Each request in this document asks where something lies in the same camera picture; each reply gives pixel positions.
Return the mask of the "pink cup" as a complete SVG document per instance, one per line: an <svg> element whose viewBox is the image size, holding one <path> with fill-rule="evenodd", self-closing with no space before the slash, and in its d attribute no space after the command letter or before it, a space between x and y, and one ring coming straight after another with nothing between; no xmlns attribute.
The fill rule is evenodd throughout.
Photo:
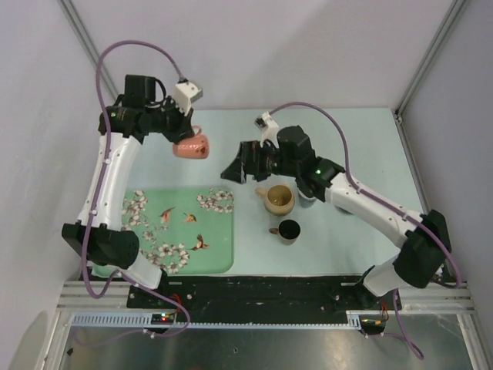
<svg viewBox="0 0 493 370"><path fill-rule="evenodd" d="M192 126L194 136L173 145L173 155L191 160L204 160L210 153L210 142L201 126Z"/></svg>

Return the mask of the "light blue coffee mug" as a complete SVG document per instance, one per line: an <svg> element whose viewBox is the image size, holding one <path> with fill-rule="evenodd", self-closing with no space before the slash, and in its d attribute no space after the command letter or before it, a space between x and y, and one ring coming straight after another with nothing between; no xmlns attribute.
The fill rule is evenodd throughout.
<svg viewBox="0 0 493 370"><path fill-rule="evenodd" d="M317 202L316 197L307 197L301 192L298 193L298 199L302 208L312 207Z"/></svg>

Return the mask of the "brown small cup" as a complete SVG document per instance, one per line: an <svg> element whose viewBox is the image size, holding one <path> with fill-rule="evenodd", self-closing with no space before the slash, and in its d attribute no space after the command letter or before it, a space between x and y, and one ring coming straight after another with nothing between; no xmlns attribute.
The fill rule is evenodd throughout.
<svg viewBox="0 0 493 370"><path fill-rule="evenodd" d="M300 236L301 227L295 220L283 220L276 227L270 227L269 232L277 235L282 244L291 245Z"/></svg>

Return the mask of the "dark blue mug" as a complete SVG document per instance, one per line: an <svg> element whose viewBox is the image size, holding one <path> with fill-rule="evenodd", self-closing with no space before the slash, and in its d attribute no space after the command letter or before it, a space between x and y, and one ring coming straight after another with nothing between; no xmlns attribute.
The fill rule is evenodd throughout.
<svg viewBox="0 0 493 370"><path fill-rule="evenodd" d="M352 212L350 212L349 210L346 210L345 208L343 207L339 207L339 206L334 206L338 211L340 211L342 214L348 214L348 215L353 215Z"/></svg>

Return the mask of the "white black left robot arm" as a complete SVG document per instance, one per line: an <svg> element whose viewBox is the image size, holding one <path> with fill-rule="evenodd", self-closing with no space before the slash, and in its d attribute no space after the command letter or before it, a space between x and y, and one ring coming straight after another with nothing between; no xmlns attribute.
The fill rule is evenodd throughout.
<svg viewBox="0 0 493 370"><path fill-rule="evenodd" d="M99 154L86 202L73 224L64 224L62 238L82 262L110 266L133 284L145 287L144 298L153 307L165 306L171 297L162 271L139 250L139 238L122 229L122 206L132 164L144 139L151 133L178 144L193 137L192 104L203 95L194 82L181 78L173 92L156 102L150 76L127 75L125 91L103 108L99 118Z"/></svg>

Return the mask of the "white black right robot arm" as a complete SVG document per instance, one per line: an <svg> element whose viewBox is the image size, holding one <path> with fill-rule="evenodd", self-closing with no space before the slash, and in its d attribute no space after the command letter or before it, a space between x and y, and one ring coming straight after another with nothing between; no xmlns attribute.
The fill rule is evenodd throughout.
<svg viewBox="0 0 493 370"><path fill-rule="evenodd" d="M317 156L300 126L277 133L277 141L243 141L224 180L245 183L247 176L263 181L271 175L293 177L298 190L353 214L380 231L397 248L396 257L370 267L357 282L357 303L375 308L389 291L410 285L426 288L451 253L444 215L420 213L385 200L350 178L348 170Z"/></svg>

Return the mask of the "green floral tray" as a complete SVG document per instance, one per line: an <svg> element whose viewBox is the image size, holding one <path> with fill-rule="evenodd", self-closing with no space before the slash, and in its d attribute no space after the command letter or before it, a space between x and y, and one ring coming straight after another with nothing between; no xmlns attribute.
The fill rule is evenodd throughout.
<svg viewBox="0 0 493 370"><path fill-rule="evenodd" d="M222 274L233 265L233 210L226 187L128 190L122 229L167 274Z"/></svg>

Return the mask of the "left aluminium corner post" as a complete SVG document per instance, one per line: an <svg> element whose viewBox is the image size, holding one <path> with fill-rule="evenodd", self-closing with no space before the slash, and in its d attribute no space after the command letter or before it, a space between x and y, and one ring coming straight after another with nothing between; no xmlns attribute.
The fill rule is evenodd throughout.
<svg viewBox="0 0 493 370"><path fill-rule="evenodd" d="M62 13L64 14L69 26L72 28L75 37L78 39L82 50L86 54L88 60L92 64L95 71L99 71L99 90L96 93L98 96L98 101L100 106L102 106L102 90L106 89L109 96L116 100L118 97L118 91L116 89L116 84L114 83L109 70L106 68L105 64L99 63L99 58L101 53L96 47L93 37L90 35L81 15L79 14L77 8L75 7L74 1L58 0L57 1Z"/></svg>

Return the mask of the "aluminium corner post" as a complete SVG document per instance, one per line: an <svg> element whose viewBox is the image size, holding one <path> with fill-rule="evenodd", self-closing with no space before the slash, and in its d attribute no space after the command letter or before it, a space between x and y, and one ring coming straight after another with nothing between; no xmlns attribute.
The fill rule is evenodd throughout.
<svg viewBox="0 0 493 370"><path fill-rule="evenodd" d="M454 0L451 2L444 18L442 19L438 30L434 34L429 46L427 47L423 58L421 59L417 70L408 83L403 96L401 97L395 111L394 118L398 123L402 123L403 115L409 106L414 95L417 93L421 84L431 71L431 67L436 62L441 50L445 46L445 43L450 38L451 33L458 24L465 9L468 7L470 1L467 0Z"/></svg>
<svg viewBox="0 0 493 370"><path fill-rule="evenodd" d="M78 39L82 50L86 54L88 60L92 64L95 71L99 71L99 90L96 93L98 96L98 101L100 106L102 106L102 90L106 89L109 96L116 100L118 97L118 91L116 89L116 84L114 83L109 70L106 68L105 64L99 63L99 58L101 53L96 47L93 37L90 35L81 15L79 14L77 8L75 7L74 1L58 0L57 1L62 13L64 14L69 26L72 28L75 37Z"/></svg>

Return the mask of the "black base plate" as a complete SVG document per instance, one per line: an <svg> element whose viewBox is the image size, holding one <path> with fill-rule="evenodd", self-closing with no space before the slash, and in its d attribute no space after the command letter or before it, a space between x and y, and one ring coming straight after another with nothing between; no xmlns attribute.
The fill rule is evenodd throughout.
<svg viewBox="0 0 493 370"><path fill-rule="evenodd" d="M343 324L346 311L400 309L391 292L382 298L361 298L358 277L207 277L169 276L157 291L176 295L194 324L325 325Z"/></svg>

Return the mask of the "right aluminium corner post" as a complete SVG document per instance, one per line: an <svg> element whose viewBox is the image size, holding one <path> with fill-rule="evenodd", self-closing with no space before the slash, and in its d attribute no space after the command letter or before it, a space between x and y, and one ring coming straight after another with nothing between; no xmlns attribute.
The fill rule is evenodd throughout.
<svg viewBox="0 0 493 370"><path fill-rule="evenodd" d="M403 115L409 106L414 95L417 93L421 84L431 71L431 67L436 62L441 50L445 46L445 43L450 38L451 33L458 24L465 9L468 7L470 1L467 0L454 0L451 2L444 18L442 19L438 30L434 34L429 46L427 47L423 58L421 59L417 70L408 83L403 96L401 97L395 111L394 118L398 123L402 123Z"/></svg>

